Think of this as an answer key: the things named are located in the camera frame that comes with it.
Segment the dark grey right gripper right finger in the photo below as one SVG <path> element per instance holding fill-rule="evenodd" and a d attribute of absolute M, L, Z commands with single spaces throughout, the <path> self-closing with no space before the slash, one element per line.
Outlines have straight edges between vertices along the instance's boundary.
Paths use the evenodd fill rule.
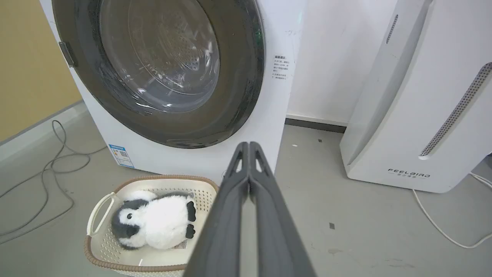
<path fill-rule="evenodd" d="M 249 143 L 249 195 L 256 206 L 258 275 L 314 277 L 315 270 L 263 149 Z"/>

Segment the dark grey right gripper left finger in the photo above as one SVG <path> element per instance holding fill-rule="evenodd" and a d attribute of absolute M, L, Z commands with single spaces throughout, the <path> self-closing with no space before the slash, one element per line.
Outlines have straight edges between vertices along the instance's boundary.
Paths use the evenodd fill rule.
<path fill-rule="evenodd" d="M 194 247 L 185 277 L 240 275 L 241 212 L 247 196 L 248 143 L 237 145 Z"/>

